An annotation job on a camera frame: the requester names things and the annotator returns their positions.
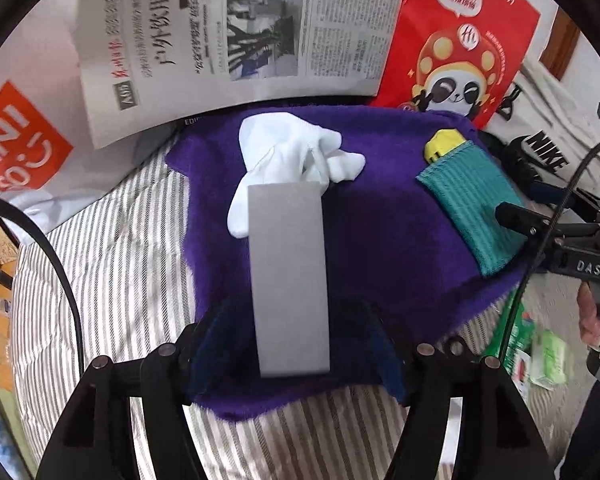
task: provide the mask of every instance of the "cartoon panda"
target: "cartoon panda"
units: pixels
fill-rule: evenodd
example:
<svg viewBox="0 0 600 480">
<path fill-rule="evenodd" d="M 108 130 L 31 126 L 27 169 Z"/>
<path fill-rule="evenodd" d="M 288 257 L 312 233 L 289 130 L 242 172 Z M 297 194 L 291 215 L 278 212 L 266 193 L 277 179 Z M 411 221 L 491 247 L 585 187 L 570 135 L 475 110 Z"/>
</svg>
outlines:
<svg viewBox="0 0 600 480">
<path fill-rule="evenodd" d="M 473 25 L 433 33 L 420 51 L 411 88 L 413 99 L 403 107 L 449 110 L 470 120 L 502 79 L 498 51 Z"/>
</svg>

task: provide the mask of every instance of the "black cable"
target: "black cable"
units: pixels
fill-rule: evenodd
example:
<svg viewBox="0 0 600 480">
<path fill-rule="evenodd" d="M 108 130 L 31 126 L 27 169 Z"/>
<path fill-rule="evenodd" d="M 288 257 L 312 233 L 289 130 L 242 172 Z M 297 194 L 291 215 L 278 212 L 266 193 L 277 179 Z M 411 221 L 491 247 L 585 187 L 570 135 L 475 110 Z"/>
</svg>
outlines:
<svg viewBox="0 0 600 480">
<path fill-rule="evenodd" d="M 71 310 L 71 314 L 74 318 L 74 327 L 75 327 L 75 341 L 76 341 L 76 350 L 78 354 L 78 374 L 82 377 L 84 373 L 84 341 L 82 338 L 82 323 L 80 322 L 80 312 L 78 312 L 78 305 L 75 301 L 74 292 L 71 288 L 71 284 L 69 283 L 69 278 L 64 272 L 64 267 L 62 266 L 62 262 L 56 251 L 54 250 L 49 240 L 46 238 L 45 234 L 40 230 L 40 228 L 36 225 L 36 223 L 25 215 L 22 211 L 20 211 L 16 206 L 11 205 L 8 202 L 5 202 L 0 198 L 0 217 L 6 218 L 10 220 L 18 227 L 23 229 L 33 241 L 37 243 L 42 249 L 43 253 L 46 254 L 46 257 L 49 258 L 51 262 L 51 266 L 54 268 L 56 274 L 58 275 L 58 279 L 60 280 L 60 284 L 62 285 L 62 289 L 66 294 L 66 298 L 69 301 L 69 309 Z"/>
<path fill-rule="evenodd" d="M 533 275 L 533 273 L 536 272 L 538 265 L 540 265 L 540 263 L 542 263 L 542 260 L 544 259 L 544 249 L 547 246 L 547 244 L 549 243 L 549 240 L 551 240 L 554 237 L 555 226 L 557 225 L 558 220 L 560 219 L 560 216 L 562 215 L 562 212 L 564 211 L 564 208 L 571 197 L 571 194 L 575 190 L 575 187 L 577 186 L 578 181 L 580 180 L 580 177 L 582 176 L 584 171 L 587 169 L 587 167 L 591 163 L 591 161 L 594 158 L 596 158 L 598 153 L 600 153 L 600 142 L 598 144 L 596 144 L 589 151 L 589 153 L 587 153 L 587 156 L 585 156 L 585 158 L 582 159 L 582 161 L 581 161 L 580 165 L 577 167 L 575 173 L 573 173 L 573 176 L 571 177 L 569 183 L 567 184 L 567 187 L 564 189 L 564 196 L 562 197 L 562 201 L 560 202 L 558 207 L 555 209 L 554 215 L 551 217 L 551 220 L 549 221 L 549 225 L 547 226 L 546 231 L 544 233 L 544 237 L 542 238 L 542 241 L 540 242 L 540 244 L 538 245 L 538 248 L 536 249 L 536 254 L 534 255 L 533 260 L 531 261 L 531 263 L 529 263 L 524 275 L 522 276 L 522 280 L 520 281 L 520 284 L 518 285 L 518 289 L 516 290 L 516 293 L 513 296 L 513 301 L 511 302 L 511 310 L 509 312 L 509 317 L 507 317 L 507 324 L 504 327 L 503 338 L 502 338 L 502 342 L 500 343 L 500 351 L 498 352 L 498 359 L 500 360 L 501 363 L 504 363 L 504 359 L 507 355 L 507 347 L 509 345 L 509 338 L 511 337 L 511 331 L 513 330 L 513 323 L 516 320 L 516 314 L 518 312 L 518 309 L 520 308 L 520 303 L 522 302 L 522 295 L 525 292 L 526 286 L 528 285 L 529 280 L 531 279 L 531 276 Z"/>
</svg>

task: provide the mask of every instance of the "black strap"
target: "black strap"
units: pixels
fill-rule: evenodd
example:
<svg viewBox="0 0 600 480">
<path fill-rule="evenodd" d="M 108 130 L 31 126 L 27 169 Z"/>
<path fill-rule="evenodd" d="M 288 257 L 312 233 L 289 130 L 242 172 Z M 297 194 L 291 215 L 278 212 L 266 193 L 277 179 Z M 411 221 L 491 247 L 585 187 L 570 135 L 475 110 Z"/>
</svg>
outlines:
<svg viewBox="0 0 600 480">
<path fill-rule="evenodd" d="M 84 342 L 82 339 L 82 324 L 80 323 L 80 312 L 78 312 L 78 305 L 75 302 L 74 292 L 71 288 L 71 284 L 69 283 L 69 278 L 64 272 L 64 267 L 60 262 L 60 258 L 56 254 L 51 243 L 46 238 L 45 234 L 40 230 L 40 228 L 36 225 L 36 223 L 25 215 L 22 211 L 20 211 L 17 207 L 11 205 L 8 202 L 5 202 L 0 198 L 0 217 L 5 218 L 14 224 L 16 224 L 19 228 L 25 231 L 32 239 L 37 243 L 42 249 L 43 253 L 46 254 L 46 257 L 49 258 L 51 262 L 51 266 L 54 268 L 58 278 L 60 279 L 60 284 L 64 289 L 64 293 L 66 294 L 66 298 L 69 301 L 69 308 L 71 309 L 72 317 L 74 318 L 74 327 L 75 327 L 75 339 L 76 339 L 76 347 L 78 351 L 78 373 L 80 377 L 84 372 Z"/>
<path fill-rule="evenodd" d="M 496 113 L 500 115 L 505 121 L 510 121 L 513 117 L 513 101 L 522 93 L 522 88 L 517 83 L 513 83 L 514 89 L 511 94 L 504 97 L 500 106 L 496 110 Z"/>
</svg>

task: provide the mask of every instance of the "gray card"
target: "gray card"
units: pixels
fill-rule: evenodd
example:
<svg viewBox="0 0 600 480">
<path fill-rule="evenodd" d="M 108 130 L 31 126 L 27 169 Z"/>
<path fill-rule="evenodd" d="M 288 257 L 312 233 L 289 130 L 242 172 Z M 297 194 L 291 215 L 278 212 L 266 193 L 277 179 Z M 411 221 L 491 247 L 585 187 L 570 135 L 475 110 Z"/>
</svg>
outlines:
<svg viewBox="0 0 600 480">
<path fill-rule="evenodd" d="M 249 186 L 251 293 L 260 373 L 328 372 L 320 185 Z"/>
</svg>

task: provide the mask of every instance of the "red paper bag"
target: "red paper bag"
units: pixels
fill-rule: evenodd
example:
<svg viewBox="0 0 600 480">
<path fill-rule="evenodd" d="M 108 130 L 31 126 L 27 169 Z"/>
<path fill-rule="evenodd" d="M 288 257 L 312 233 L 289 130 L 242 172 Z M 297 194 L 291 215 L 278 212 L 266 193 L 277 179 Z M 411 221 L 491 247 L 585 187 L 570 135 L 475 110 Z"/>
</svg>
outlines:
<svg viewBox="0 0 600 480">
<path fill-rule="evenodd" d="M 484 127 L 539 18 L 526 0 L 403 0 L 372 105 L 451 110 Z"/>
</svg>

